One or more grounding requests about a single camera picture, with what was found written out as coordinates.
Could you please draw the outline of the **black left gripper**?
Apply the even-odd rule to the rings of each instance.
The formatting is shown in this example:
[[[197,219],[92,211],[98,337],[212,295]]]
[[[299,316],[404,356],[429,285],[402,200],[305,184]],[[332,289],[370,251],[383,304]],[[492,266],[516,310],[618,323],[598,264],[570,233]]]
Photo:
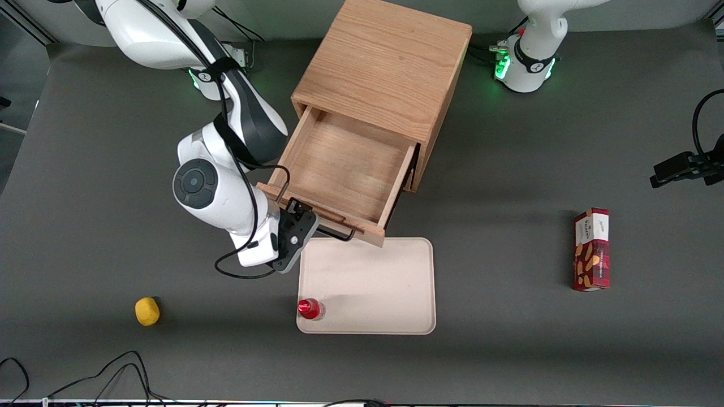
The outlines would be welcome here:
[[[654,165],[654,175],[650,177],[652,188],[661,188],[672,182],[694,180],[702,177],[704,177],[706,186],[722,182],[723,139],[724,134],[721,134],[714,145],[714,149],[704,154],[704,164],[708,166],[706,175],[703,175],[700,171],[699,156],[691,151],[685,151]]]

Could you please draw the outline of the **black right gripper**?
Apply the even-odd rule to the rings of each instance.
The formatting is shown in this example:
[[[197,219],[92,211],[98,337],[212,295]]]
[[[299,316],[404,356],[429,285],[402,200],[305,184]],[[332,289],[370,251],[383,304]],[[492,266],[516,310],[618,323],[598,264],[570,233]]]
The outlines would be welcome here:
[[[290,199],[287,212],[280,214],[277,238],[278,257],[271,261],[271,267],[285,274],[297,263],[309,239],[315,234],[319,218],[311,206],[298,199]]]

